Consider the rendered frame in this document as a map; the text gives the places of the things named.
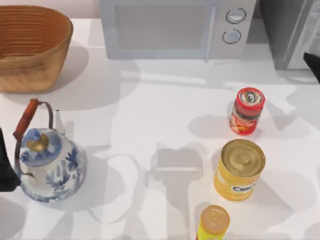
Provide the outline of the red jar with red lid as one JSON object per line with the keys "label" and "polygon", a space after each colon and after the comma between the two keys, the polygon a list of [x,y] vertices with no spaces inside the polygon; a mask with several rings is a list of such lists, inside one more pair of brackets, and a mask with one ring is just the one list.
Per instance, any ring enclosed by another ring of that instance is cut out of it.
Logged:
{"label": "red jar with red lid", "polygon": [[229,126],[238,135],[251,135],[257,128],[265,105],[264,94],[254,87],[238,91],[230,115]]}

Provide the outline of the pale microwave oven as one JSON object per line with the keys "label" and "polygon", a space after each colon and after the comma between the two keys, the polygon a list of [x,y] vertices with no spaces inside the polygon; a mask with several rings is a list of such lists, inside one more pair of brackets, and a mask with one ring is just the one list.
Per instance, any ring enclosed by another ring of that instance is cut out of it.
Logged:
{"label": "pale microwave oven", "polygon": [[[106,54],[115,60],[221,60],[243,56],[257,0],[98,0]],[[226,20],[242,8],[245,19]],[[241,39],[226,44],[223,33]]]}

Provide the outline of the yellow can with gold lid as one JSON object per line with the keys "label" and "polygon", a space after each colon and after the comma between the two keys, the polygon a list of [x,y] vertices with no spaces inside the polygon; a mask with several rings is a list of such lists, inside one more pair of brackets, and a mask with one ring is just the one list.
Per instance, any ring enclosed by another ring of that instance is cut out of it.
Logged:
{"label": "yellow can with gold lid", "polygon": [[248,199],[265,167],[262,149],[246,139],[233,139],[221,149],[213,183],[225,199],[240,202]]}

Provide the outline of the microwave knob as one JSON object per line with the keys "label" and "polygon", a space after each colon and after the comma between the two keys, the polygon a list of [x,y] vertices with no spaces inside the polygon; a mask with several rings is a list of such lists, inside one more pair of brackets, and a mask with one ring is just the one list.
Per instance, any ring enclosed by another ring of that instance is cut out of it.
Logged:
{"label": "microwave knob", "polygon": [[226,14],[226,20],[230,24],[239,24],[246,18],[246,11],[243,8],[230,9]]}
{"label": "microwave knob", "polygon": [[236,44],[241,40],[241,38],[242,38],[242,34],[237,29],[225,31],[222,35],[223,42],[228,45]]}

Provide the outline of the yellow tube with orange lid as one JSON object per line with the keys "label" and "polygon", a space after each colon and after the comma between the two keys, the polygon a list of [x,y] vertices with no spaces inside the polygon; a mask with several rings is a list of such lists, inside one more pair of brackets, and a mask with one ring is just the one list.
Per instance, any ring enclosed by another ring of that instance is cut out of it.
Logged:
{"label": "yellow tube with orange lid", "polygon": [[219,205],[210,205],[200,215],[196,240],[223,240],[229,225],[229,213]]}

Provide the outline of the blue and white teapot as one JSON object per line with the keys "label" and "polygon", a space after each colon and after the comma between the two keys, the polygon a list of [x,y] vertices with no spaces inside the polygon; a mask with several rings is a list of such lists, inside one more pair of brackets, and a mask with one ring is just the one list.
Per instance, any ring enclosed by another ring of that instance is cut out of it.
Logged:
{"label": "blue and white teapot", "polygon": [[[31,128],[38,106],[48,111],[48,126]],[[22,191],[40,203],[58,202],[74,195],[87,174],[87,160],[65,133],[60,111],[32,98],[13,133],[14,170]]]}

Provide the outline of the woven wooden basket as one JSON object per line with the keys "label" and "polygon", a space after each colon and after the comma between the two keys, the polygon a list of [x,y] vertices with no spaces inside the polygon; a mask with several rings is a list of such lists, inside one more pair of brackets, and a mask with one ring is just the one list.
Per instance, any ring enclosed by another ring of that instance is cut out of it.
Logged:
{"label": "woven wooden basket", "polygon": [[63,13],[37,5],[0,5],[0,93],[50,89],[68,54],[74,26]]}

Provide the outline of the grey cabinet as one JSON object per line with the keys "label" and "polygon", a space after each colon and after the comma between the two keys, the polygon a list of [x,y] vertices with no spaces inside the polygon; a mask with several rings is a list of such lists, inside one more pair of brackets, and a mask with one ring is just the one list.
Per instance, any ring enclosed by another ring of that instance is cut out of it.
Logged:
{"label": "grey cabinet", "polygon": [[320,0],[259,0],[276,70],[308,69],[303,56],[320,57]]}

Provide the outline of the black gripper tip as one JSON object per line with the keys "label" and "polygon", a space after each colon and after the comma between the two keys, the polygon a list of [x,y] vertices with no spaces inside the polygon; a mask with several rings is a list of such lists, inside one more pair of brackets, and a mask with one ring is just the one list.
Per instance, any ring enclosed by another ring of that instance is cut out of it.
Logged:
{"label": "black gripper tip", "polygon": [[21,184],[8,158],[3,131],[0,128],[0,193],[16,190]]}
{"label": "black gripper tip", "polygon": [[320,84],[320,56],[305,52],[303,55],[303,60]]}

